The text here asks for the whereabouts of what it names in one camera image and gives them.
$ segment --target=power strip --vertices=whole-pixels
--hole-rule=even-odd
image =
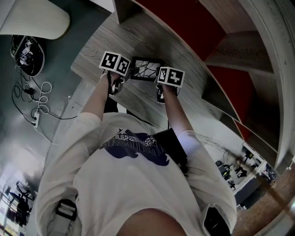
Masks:
[[[39,112],[35,112],[34,118],[35,118],[35,120],[32,121],[32,124],[35,124],[34,127],[37,129],[38,128],[38,125],[39,125],[40,113]]]

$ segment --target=black strap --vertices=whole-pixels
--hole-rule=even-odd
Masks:
[[[204,226],[211,236],[230,236],[230,229],[218,210],[210,207],[207,211]]]
[[[109,81],[109,89],[107,92],[108,92],[108,94],[110,94],[112,91],[112,88],[111,88],[112,79],[111,79],[111,72],[110,71],[107,71],[107,80]]]
[[[166,151],[166,153],[172,158],[172,160],[179,166],[184,175],[187,174],[188,168],[186,166],[188,160],[187,155],[181,146],[179,140],[173,129],[164,130],[153,137]]]
[[[77,217],[76,204],[69,199],[60,200],[55,212],[57,215],[60,215],[69,220],[76,220]]]

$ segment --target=wall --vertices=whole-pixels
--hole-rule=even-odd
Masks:
[[[115,11],[112,0],[90,0],[90,1],[95,2],[97,5],[107,9],[109,12]]]

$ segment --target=black cable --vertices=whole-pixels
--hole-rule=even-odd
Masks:
[[[141,65],[139,66],[139,67],[137,67],[137,68],[139,68],[139,69],[141,69],[141,68],[144,68],[144,70],[142,71],[142,72],[140,72],[140,73],[137,73],[135,76],[136,77],[143,77],[143,78],[150,78],[153,74],[155,74],[156,72],[157,72],[157,70],[153,70],[153,69],[150,69],[148,66],[149,66],[149,64],[151,64],[152,63],[152,65],[150,65],[150,67],[152,67],[153,65],[154,65],[154,62],[146,62],[144,65],[143,65],[143,63],[144,62],[146,62],[146,61],[142,61],[142,62],[139,62],[139,63],[137,63],[135,66],[137,66],[137,65],[139,65],[140,63],[141,63]],[[150,70],[150,71],[153,71],[153,73],[152,74],[150,74],[150,75],[146,75],[145,74],[145,72],[147,71],[147,70]]]
[[[26,65],[17,65],[18,60],[20,60],[20,57],[15,61],[17,67],[26,67]]]
[[[37,101],[37,100],[34,99],[34,95],[30,95],[30,94],[28,93],[29,90],[32,89],[32,88],[31,88],[28,84],[25,84],[25,85],[27,85],[27,86],[29,87],[28,89],[26,89],[26,88],[24,87],[24,84],[23,84],[23,79],[24,79],[25,81],[29,82],[29,81],[31,81],[31,77],[30,77],[29,80],[26,80],[26,78],[22,75],[22,72],[19,72],[19,71],[17,71],[17,72],[20,74],[20,82],[21,82],[21,84],[20,84],[18,81],[16,81],[16,84],[18,84],[19,87],[20,87],[20,88],[18,88],[18,89],[20,90],[20,97],[22,98],[23,102],[25,102],[25,103],[30,103],[30,102],[32,102],[32,101]],[[30,98],[31,98],[30,101],[26,101],[26,100],[24,99],[24,97],[23,97],[23,91],[24,91],[26,94],[28,94],[28,95],[30,96]]]
[[[226,151],[223,153],[223,164],[224,164],[224,154],[225,154],[226,152],[228,152],[227,159],[226,159],[226,163],[227,163],[228,165],[230,165],[230,164],[227,162],[228,159],[229,159],[229,155],[230,155],[230,151],[229,151],[229,150],[226,150]]]
[[[54,116],[54,117],[56,117],[57,119],[60,119],[60,120],[70,120],[70,119],[74,119],[74,118],[77,117],[77,116],[75,116],[75,117],[71,117],[71,118],[60,118],[59,116],[55,115],[54,113],[52,113],[52,112],[48,112],[48,110],[45,110],[45,109],[42,109],[42,108],[35,107],[35,108],[33,108],[33,109],[31,110],[31,117],[32,117],[32,118],[35,118],[35,117],[32,115],[32,112],[33,112],[35,109],[42,110],[42,111],[44,111],[45,114],[49,114],[49,115]]]
[[[30,122],[30,121],[25,117],[25,116],[28,116],[28,115],[23,114],[22,111],[21,111],[21,110],[18,108],[18,106],[15,104],[15,101],[14,101],[14,99],[13,99],[13,93],[14,93],[14,95],[15,95],[16,98],[19,98],[19,97],[20,97],[20,88],[17,87],[17,86],[14,86],[14,87],[13,87],[13,89],[12,89],[12,93],[11,93],[11,99],[12,99],[12,102],[13,102],[14,106],[18,109],[18,111],[19,111],[19,112],[23,115],[23,117],[26,119],[26,121],[28,121],[29,123],[33,124],[32,122]]]
[[[15,70],[17,73],[19,73],[20,74],[20,76],[21,76],[21,78],[23,78],[26,82],[30,82],[31,81],[31,76],[29,77],[29,80],[27,80],[26,79],[26,77],[25,76],[23,76],[23,74],[22,74],[22,70],[20,70],[20,71],[18,71],[18,70]]]
[[[10,45],[11,45],[11,48],[12,48],[12,49],[13,49],[13,44],[14,44],[14,43],[13,43],[13,39],[14,39],[14,37],[15,37],[15,36],[13,35],[12,38],[11,38],[11,42],[10,42]]]

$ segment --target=cable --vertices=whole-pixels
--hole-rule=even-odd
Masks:
[[[143,77],[143,78],[150,78],[153,74],[155,74],[156,72],[157,72],[157,70],[153,70],[153,69],[151,69],[151,67],[154,65],[154,62],[148,62],[148,61],[141,61],[141,62],[139,62],[139,63],[137,63],[136,65],[135,65],[135,67],[136,68],[139,68],[139,69],[141,69],[141,68],[144,68],[144,70],[142,71],[142,72],[140,72],[140,73],[137,73],[137,74],[135,74],[134,76],[136,76],[136,77]],[[149,70],[149,71],[153,71],[153,73],[152,74],[150,74],[150,75],[146,75],[145,73],[146,73],[146,71],[147,70]]]
[[[18,73],[20,74],[20,83],[19,83],[18,81],[16,81],[16,84],[14,85],[14,87],[18,88],[18,90],[19,90],[19,92],[20,92],[20,96],[17,96],[17,95],[16,95],[16,92],[14,91],[15,96],[16,96],[17,98],[21,97],[22,100],[23,100],[23,102],[25,102],[25,103],[30,103],[30,102],[32,102],[33,100],[35,100],[35,99],[34,99],[34,96],[30,96],[30,95],[29,95],[30,89],[32,89],[32,88],[30,88],[30,86],[29,86],[27,83],[23,84],[23,79],[24,79],[25,81],[27,81],[27,82],[29,82],[30,79],[29,79],[29,80],[26,80],[26,78],[22,75],[22,72],[21,72],[21,71],[19,72],[19,71],[16,70],[16,69],[15,69],[15,71],[18,72]],[[24,97],[23,97],[23,91],[24,91],[26,94],[29,95],[29,97],[31,98],[31,100],[27,101],[27,100],[24,99]]]
[[[53,145],[57,145],[57,146],[60,146],[60,144],[56,144],[56,143],[53,143],[51,142],[45,135],[43,135],[42,133],[40,133],[36,127],[34,127],[34,129],[37,131],[37,133],[41,134],[49,143],[53,144]]]
[[[44,107],[44,108],[47,109],[47,112],[44,112],[44,109],[41,109],[41,111],[42,111],[44,114],[48,114],[48,113],[50,113],[49,108],[45,105],[45,103],[48,102],[48,97],[43,96],[43,94],[49,94],[49,93],[51,92],[51,90],[52,90],[52,85],[51,85],[51,83],[45,81],[45,82],[42,83],[41,88],[39,88],[39,85],[36,83],[36,81],[35,81],[32,77],[31,77],[31,80],[36,84],[37,88],[38,88],[39,91],[40,91],[39,99],[38,99],[38,100],[33,100],[34,102],[37,102],[37,103],[38,103],[37,111],[38,111],[38,110],[40,109],[40,107],[42,106],[42,107]],[[50,90],[47,91],[47,92],[44,92],[44,91],[43,91],[43,86],[44,86],[45,84],[49,84],[49,86],[50,86]]]
[[[54,117],[56,117],[57,119],[60,119],[60,120],[71,120],[71,119],[74,119],[74,118],[77,117],[77,116],[75,116],[75,117],[71,117],[71,118],[60,118],[59,116],[57,116],[56,114],[54,114],[54,113],[52,113],[52,112],[48,112],[48,111],[45,110],[45,109],[35,107],[35,108],[33,108],[33,109],[31,110],[31,117],[32,117],[32,118],[35,118],[35,117],[33,117],[33,115],[32,115],[32,112],[33,112],[35,109],[42,110],[44,114],[49,114],[49,115],[54,116]]]
[[[18,71],[16,68],[17,68],[17,64],[15,65],[15,67],[14,67],[14,70],[17,72],[17,73],[19,73],[20,74],[20,76],[21,76],[21,78],[23,78],[26,82],[30,82],[31,81],[31,76],[29,77],[29,80],[27,80],[24,76],[23,76],[23,74],[22,74],[22,70],[20,70],[20,71]]]
[[[23,115],[23,117],[25,118],[26,121],[28,121],[29,123],[33,124],[32,122],[30,122],[25,116],[28,116],[26,114],[23,114],[22,111],[18,108],[18,106],[15,104],[15,101],[13,99],[13,92],[14,92],[14,95],[16,96],[16,98],[19,98],[20,97],[20,88],[15,86],[12,88],[12,94],[11,94],[11,99],[12,99],[12,102],[14,104],[14,106],[18,109],[18,111]]]
[[[224,154],[225,154],[226,152],[228,152],[228,154],[227,154],[227,159],[226,159],[226,163],[227,163],[228,165],[230,165],[230,164],[228,163],[228,159],[229,159],[229,155],[230,155],[230,151],[229,151],[229,150],[226,150],[226,151],[223,153],[223,164],[224,164]]]

